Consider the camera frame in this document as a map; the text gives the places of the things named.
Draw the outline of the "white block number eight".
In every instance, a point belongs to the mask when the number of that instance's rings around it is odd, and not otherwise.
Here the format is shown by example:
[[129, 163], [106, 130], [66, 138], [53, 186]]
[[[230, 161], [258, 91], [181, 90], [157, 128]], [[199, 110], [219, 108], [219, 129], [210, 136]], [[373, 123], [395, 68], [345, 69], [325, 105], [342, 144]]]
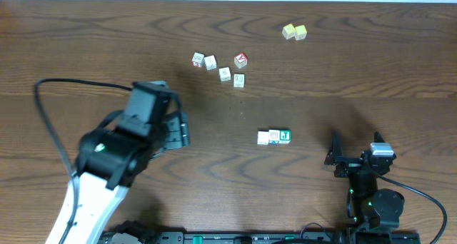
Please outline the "white block number eight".
[[280, 130], [279, 143], [288, 144], [291, 142], [291, 131], [290, 130]]

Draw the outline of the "yellow letter block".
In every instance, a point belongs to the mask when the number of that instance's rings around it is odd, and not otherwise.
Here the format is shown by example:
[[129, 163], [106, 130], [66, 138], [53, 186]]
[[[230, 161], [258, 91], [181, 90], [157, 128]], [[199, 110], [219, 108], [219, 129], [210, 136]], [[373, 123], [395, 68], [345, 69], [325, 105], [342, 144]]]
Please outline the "yellow letter block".
[[280, 142], [280, 130], [270, 129], [268, 131], [268, 143], [269, 144], [279, 144]]

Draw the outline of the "white block number four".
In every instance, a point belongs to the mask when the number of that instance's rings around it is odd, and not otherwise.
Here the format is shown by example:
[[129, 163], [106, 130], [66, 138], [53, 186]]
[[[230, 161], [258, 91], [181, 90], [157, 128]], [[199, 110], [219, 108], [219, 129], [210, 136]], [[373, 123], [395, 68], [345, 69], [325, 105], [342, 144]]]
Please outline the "white block number four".
[[259, 131], [257, 133], [257, 144], [265, 145], [265, 146], [269, 144], [269, 132], [268, 131]]

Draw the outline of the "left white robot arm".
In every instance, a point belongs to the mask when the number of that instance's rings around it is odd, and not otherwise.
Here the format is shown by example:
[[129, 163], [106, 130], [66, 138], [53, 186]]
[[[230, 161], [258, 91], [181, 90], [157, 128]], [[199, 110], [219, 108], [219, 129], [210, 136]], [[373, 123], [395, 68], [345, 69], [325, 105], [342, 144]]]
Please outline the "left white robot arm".
[[97, 243], [149, 161], [164, 151], [189, 145], [185, 113], [165, 115], [159, 132], [149, 137], [107, 129], [121, 115], [121, 111], [110, 113], [81, 139], [76, 168], [70, 174], [64, 203], [48, 243]]

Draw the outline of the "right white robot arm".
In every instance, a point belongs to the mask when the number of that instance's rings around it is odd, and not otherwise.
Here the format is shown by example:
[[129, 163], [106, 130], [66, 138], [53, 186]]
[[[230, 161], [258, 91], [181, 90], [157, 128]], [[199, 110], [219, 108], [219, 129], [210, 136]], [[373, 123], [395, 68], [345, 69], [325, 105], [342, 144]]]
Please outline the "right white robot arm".
[[335, 166], [334, 176], [349, 180], [346, 213], [354, 225], [346, 230], [348, 243], [392, 243], [391, 233], [399, 227], [404, 197], [397, 191], [378, 188], [377, 180], [390, 171], [396, 159], [391, 145], [374, 133], [370, 148], [356, 157], [343, 154], [341, 139], [332, 136], [324, 163]]

